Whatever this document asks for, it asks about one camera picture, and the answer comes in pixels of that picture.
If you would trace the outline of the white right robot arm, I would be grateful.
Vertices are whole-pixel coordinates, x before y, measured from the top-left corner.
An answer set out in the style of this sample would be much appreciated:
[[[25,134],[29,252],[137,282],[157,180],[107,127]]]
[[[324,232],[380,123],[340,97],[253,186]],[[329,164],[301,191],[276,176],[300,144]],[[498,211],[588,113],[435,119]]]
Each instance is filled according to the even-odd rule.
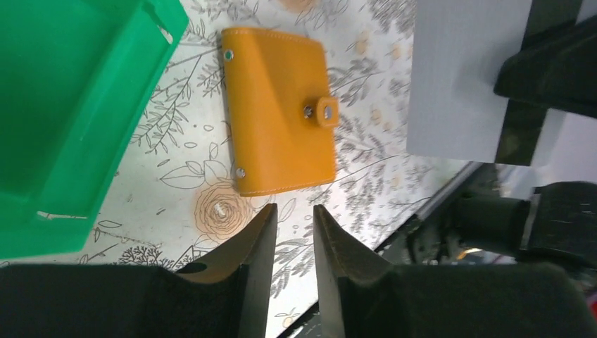
[[[439,194],[416,263],[442,237],[596,280],[596,185],[476,192],[501,168],[547,164],[566,115],[596,120],[595,1],[416,1],[406,148],[467,161]]]

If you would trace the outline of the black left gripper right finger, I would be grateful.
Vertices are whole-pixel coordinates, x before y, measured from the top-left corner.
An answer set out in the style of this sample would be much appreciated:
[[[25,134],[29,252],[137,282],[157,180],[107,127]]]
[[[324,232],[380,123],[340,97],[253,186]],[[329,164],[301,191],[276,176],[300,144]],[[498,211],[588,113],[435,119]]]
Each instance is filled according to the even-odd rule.
[[[345,231],[323,206],[313,207],[318,303],[325,337],[364,337],[370,294],[390,262]]]

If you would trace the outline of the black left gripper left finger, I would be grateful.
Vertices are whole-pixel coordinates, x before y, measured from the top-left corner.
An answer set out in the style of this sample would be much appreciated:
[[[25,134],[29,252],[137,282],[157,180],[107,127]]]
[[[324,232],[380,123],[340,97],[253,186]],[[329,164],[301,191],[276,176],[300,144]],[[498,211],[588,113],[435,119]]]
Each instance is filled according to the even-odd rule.
[[[193,320],[201,337],[264,337],[277,214],[277,204],[267,204],[244,229],[176,272],[204,295]]]

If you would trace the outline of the orange leather card holder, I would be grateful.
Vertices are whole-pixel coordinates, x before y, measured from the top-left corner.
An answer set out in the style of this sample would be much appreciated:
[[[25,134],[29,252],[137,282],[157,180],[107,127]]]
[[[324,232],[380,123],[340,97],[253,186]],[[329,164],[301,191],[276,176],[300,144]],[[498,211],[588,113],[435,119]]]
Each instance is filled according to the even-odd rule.
[[[322,44],[257,27],[227,28],[221,37],[239,193],[332,182],[340,113]]]

